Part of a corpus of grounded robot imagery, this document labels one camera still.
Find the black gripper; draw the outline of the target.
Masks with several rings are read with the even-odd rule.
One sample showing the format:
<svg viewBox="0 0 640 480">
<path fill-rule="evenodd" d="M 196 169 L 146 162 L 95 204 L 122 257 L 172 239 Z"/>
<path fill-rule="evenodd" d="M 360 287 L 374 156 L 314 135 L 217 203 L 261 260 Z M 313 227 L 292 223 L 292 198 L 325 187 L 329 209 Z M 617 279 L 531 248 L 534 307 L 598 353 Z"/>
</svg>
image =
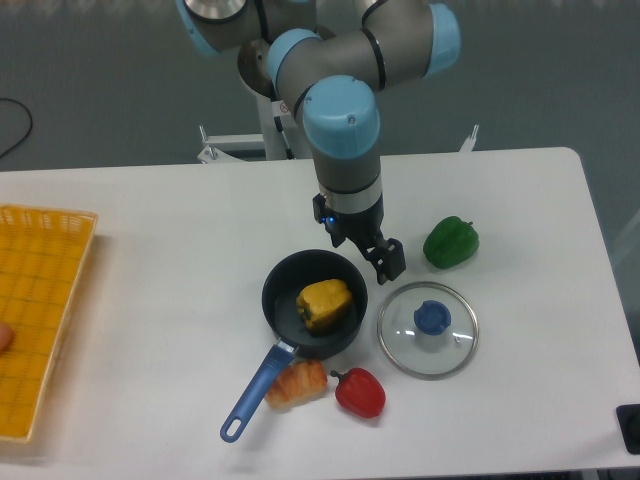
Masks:
<svg viewBox="0 0 640 480">
<path fill-rule="evenodd" d="M 384 217 L 383 197 L 369 208 L 357 213 L 341 213 L 329 207 L 322 194 L 313 198 L 313 214 L 324 226 L 334 248 L 345 240 L 356 245 L 362 257 L 376 272 L 379 285 L 396 280 L 405 270 L 402 243 L 394 238 L 384 239 L 381 224 Z"/>
</svg>

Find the fingertip at left edge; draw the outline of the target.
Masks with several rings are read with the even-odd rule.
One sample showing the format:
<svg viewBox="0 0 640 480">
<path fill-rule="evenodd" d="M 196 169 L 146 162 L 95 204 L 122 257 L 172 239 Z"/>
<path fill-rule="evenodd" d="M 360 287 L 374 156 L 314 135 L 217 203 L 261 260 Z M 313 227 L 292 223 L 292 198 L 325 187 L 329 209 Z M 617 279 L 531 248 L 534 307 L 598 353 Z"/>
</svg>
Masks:
<svg viewBox="0 0 640 480">
<path fill-rule="evenodd" d="M 5 322 L 0 323 L 0 352 L 6 351 L 13 340 L 14 331 L 12 327 Z"/>
</svg>

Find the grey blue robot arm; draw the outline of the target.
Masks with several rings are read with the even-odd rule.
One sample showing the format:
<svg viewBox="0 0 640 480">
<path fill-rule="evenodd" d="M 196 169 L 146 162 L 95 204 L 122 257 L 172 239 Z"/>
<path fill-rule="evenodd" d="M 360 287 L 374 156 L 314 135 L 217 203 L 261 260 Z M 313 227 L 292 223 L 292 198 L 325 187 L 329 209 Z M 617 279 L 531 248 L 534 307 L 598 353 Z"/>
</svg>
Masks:
<svg viewBox="0 0 640 480">
<path fill-rule="evenodd" d="M 406 267 L 385 238 L 380 115 L 375 95 L 453 65 L 461 51 L 455 14 L 442 3 L 360 1 L 358 30 L 320 35 L 313 1 L 181 1 L 192 41 L 221 53 L 259 42 L 266 77 L 309 145 L 319 192 L 315 220 L 334 246 L 352 242 L 379 283 Z"/>
</svg>

